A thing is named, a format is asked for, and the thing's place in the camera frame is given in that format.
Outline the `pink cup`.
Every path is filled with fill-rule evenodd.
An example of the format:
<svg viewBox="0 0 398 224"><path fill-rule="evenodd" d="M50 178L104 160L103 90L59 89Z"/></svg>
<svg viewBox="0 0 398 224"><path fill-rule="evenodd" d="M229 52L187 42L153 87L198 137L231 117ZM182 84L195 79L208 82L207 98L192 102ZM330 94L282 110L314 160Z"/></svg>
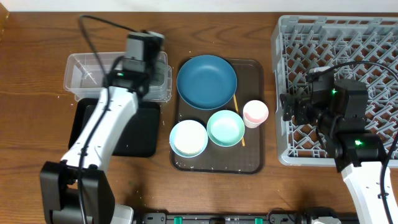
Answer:
<svg viewBox="0 0 398 224"><path fill-rule="evenodd" d="M269 116L267 105L259 100L251 100L244 105L243 121L247 128L256 128Z"/></svg>

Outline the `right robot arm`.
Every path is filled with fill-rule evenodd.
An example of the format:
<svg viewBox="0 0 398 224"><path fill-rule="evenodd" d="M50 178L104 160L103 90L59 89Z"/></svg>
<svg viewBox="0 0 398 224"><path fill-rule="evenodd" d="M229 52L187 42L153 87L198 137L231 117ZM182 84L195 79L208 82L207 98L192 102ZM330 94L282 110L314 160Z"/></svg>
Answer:
<svg viewBox="0 0 398 224"><path fill-rule="evenodd" d="M309 95L280 95L282 119L313 124L320 144L335 161L360 223L397 223L397 202L388 167L391 153L382 139L365 128L365 83L335 79L328 71L311 73Z"/></svg>

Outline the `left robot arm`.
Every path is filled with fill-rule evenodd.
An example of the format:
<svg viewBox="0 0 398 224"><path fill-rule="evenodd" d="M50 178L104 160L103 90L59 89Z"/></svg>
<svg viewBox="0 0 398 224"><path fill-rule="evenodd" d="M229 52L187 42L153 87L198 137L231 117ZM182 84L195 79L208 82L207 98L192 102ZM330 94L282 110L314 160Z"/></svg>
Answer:
<svg viewBox="0 0 398 224"><path fill-rule="evenodd" d="M127 49L104 74L96 108L60 162L46 162L40 187L46 223L132 223L134 210L116 203L107 180L124 128L149 92L164 36L131 32Z"/></svg>

